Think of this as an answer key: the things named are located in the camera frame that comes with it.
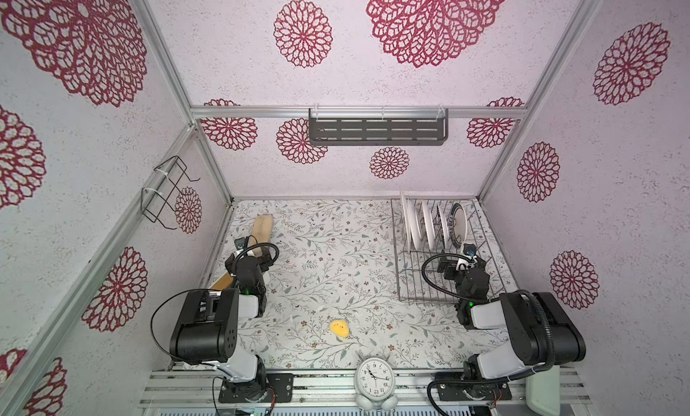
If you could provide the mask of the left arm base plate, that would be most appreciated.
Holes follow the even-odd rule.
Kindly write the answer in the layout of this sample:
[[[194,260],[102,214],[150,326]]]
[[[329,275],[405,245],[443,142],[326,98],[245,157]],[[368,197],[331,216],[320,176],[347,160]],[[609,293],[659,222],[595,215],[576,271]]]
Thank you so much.
[[[295,376],[291,373],[260,374],[248,382],[221,385],[219,403],[289,403],[292,400]]]

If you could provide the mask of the green rimmed white plate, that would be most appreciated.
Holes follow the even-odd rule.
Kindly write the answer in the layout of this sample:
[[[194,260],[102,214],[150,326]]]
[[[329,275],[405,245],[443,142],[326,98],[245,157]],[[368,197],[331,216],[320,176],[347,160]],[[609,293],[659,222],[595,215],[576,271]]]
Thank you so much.
[[[413,240],[413,246],[416,250],[422,250],[423,240],[422,240],[422,230],[420,229],[420,221],[418,211],[412,200],[408,202],[408,214],[410,216],[410,229],[411,229],[411,239]]]

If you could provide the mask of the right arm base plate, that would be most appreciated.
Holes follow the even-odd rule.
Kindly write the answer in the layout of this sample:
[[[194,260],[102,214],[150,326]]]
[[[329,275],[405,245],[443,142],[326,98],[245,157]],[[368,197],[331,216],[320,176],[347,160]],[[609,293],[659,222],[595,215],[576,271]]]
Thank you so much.
[[[436,385],[431,387],[443,402],[450,401],[504,401],[512,398],[507,383],[479,384],[467,380],[460,371],[438,372]]]

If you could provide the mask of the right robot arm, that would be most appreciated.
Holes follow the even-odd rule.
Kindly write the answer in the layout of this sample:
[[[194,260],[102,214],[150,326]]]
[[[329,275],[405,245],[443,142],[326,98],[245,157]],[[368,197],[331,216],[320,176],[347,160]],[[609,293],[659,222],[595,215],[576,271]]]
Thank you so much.
[[[491,299],[490,276],[479,256],[437,254],[425,261],[420,274],[431,288],[456,301],[456,317],[465,329],[508,333],[504,344],[465,362],[462,383],[510,382],[585,358],[582,334],[552,293],[515,290]]]

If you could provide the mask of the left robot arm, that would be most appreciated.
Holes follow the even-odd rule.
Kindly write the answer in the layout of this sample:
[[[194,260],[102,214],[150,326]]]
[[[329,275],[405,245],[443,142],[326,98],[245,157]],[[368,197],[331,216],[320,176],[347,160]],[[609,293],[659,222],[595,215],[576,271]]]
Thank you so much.
[[[228,385],[265,389],[264,363],[239,343],[239,323],[263,317],[264,273],[279,256],[280,249],[272,243],[250,245],[226,260],[231,283],[186,291],[167,351],[171,358],[192,367],[211,367]]]

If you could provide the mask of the plaid beige plate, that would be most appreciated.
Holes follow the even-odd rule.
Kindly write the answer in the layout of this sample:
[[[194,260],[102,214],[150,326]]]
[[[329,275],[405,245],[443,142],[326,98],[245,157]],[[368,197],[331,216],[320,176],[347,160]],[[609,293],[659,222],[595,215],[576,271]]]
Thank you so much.
[[[400,201],[401,201],[402,217],[404,218],[404,247],[405,247],[405,250],[407,252],[409,252],[411,249],[411,244],[413,243],[413,240],[411,240],[410,220],[408,217],[408,200],[405,197],[404,191],[400,191]]]

